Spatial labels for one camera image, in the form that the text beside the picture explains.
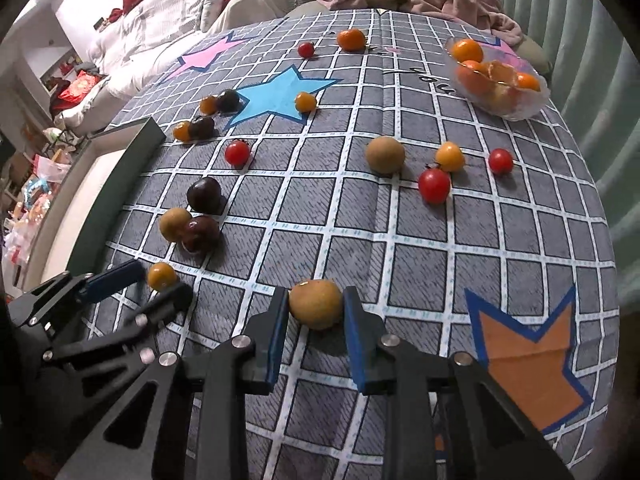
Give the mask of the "yellow tomato on blue star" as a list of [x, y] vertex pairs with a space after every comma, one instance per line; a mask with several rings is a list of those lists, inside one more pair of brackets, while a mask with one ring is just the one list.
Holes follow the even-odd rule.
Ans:
[[317, 99], [311, 93], [299, 92], [295, 97], [294, 105], [300, 114], [310, 114], [317, 108]]

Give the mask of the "dark plum lower left pair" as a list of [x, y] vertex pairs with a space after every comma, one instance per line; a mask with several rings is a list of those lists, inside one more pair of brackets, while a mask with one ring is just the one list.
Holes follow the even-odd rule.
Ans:
[[202, 116], [190, 122], [189, 134], [192, 140], [207, 140], [216, 136], [216, 127], [213, 117]]

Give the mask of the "small red tomato far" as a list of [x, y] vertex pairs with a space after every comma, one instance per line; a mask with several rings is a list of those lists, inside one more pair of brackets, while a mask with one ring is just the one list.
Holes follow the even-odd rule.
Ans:
[[297, 46], [297, 53], [301, 58], [312, 58], [314, 56], [314, 44], [303, 42]]

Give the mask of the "grey checked star tablecloth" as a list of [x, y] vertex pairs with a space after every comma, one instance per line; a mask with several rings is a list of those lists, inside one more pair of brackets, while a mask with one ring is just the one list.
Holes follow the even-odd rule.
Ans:
[[[367, 47], [336, 43], [358, 28]], [[173, 65], [130, 100], [120, 126], [151, 117], [165, 132], [201, 99], [236, 89], [257, 105], [217, 117], [207, 142], [168, 140], [149, 160], [108, 234], [102, 266], [165, 261], [195, 294], [160, 334], [164, 351], [196, 356], [239, 333], [276, 287], [308, 278], [354, 286], [387, 329], [424, 352], [465, 351], [503, 374], [529, 418], [578, 479], [596, 476], [617, 361], [614, 252], [597, 187], [555, 106], [506, 122], [451, 88], [444, 43], [489, 40], [471, 26], [375, 10], [281, 18], [233, 33], [200, 70]], [[297, 46], [314, 44], [301, 58]], [[317, 99], [300, 114], [299, 92]], [[364, 151], [378, 136], [405, 148], [401, 170], [378, 174]], [[224, 160], [250, 144], [243, 167]], [[459, 145], [445, 203], [424, 202], [420, 174]], [[488, 166], [495, 148], [510, 174]], [[216, 214], [194, 211], [190, 185], [216, 179]], [[170, 208], [219, 224], [210, 252], [169, 243]]]

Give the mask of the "peeled mandarin in bowl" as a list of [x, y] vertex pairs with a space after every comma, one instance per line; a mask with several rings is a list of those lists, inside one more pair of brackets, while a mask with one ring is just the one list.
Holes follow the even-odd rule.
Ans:
[[488, 78], [496, 84], [506, 84], [516, 87], [515, 76], [518, 72], [512, 65], [493, 60], [487, 63]]

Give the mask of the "orange mandarin top in bowl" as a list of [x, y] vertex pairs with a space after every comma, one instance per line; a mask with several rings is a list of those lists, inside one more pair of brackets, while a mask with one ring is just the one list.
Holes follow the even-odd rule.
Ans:
[[450, 55], [459, 63], [484, 61], [484, 51], [480, 44], [470, 38], [455, 41], [449, 48]]

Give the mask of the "colourful clutter pile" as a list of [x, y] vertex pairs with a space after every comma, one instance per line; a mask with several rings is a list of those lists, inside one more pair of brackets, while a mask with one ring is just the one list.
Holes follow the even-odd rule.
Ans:
[[1, 140], [1, 266], [4, 287], [17, 296], [24, 282], [32, 246], [48, 213], [58, 187], [73, 161], [73, 145], [44, 146], [44, 153], [27, 155]]

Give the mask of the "orange mandarin right in bowl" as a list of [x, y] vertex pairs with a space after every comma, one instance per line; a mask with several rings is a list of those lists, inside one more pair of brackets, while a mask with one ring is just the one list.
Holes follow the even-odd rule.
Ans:
[[525, 72], [517, 72], [515, 76], [516, 86], [519, 89], [532, 90], [539, 92], [541, 89], [538, 78], [532, 74]]

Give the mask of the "yellow tomato lower left pair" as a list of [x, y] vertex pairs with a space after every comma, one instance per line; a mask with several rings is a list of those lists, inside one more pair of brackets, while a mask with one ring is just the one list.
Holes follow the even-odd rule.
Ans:
[[175, 125], [175, 127], [172, 129], [174, 138], [182, 143], [190, 142], [190, 127], [190, 122], [179, 122], [178, 125]]

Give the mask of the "red cushion on floor side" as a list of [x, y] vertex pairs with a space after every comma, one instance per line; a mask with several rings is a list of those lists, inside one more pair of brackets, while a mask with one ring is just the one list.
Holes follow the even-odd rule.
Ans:
[[50, 97], [49, 112], [52, 117], [77, 106], [103, 79], [99, 74], [81, 70], [74, 81], [61, 79]]

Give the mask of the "yellow tomato pair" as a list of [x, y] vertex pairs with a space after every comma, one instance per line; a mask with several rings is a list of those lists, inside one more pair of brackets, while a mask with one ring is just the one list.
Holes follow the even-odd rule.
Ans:
[[175, 127], [172, 129], [174, 138], [182, 143], [190, 142], [190, 127], [190, 122], [179, 122], [178, 125], [175, 125]]
[[218, 110], [217, 97], [206, 96], [205, 98], [201, 99], [198, 108], [203, 115], [212, 116], [213, 114], [216, 114]]

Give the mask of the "orange mandarin in bowl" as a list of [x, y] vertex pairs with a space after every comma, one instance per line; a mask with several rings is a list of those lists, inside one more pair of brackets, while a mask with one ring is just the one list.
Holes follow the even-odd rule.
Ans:
[[486, 96], [494, 88], [494, 83], [488, 77], [488, 66], [474, 60], [458, 65], [457, 78], [462, 87], [474, 96]]
[[516, 86], [519, 89], [532, 90], [539, 92], [541, 89], [538, 78], [532, 74], [525, 72], [517, 72], [515, 76]]
[[484, 61], [484, 51], [480, 44], [470, 38], [455, 41], [449, 48], [450, 55], [459, 63]]

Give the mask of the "dark red plum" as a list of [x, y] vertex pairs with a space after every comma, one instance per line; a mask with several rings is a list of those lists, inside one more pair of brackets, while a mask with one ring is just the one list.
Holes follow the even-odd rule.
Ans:
[[219, 224], [209, 216], [197, 216], [186, 222], [181, 244], [191, 254], [210, 252], [217, 244]]

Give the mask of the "brown longan front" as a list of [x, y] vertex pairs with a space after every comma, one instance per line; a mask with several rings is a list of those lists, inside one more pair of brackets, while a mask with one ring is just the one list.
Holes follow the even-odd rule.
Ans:
[[299, 323], [311, 330], [327, 330], [343, 316], [341, 289], [329, 280], [310, 280], [288, 293], [288, 306]]

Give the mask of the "brown longan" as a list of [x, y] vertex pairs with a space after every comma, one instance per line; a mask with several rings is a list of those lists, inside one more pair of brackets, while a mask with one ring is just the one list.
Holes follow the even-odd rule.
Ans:
[[310, 280], [288, 293], [288, 306], [299, 323], [311, 330], [327, 330], [343, 316], [341, 289], [329, 280]]
[[184, 229], [191, 219], [192, 214], [186, 209], [170, 208], [158, 220], [158, 229], [162, 237], [169, 243], [179, 243], [183, 238]]
[[404, 166], [404, 146], [392, 136], [378, 136], [371, 140], [364, 151], [371, 170], [378, 174], [394, 174]]

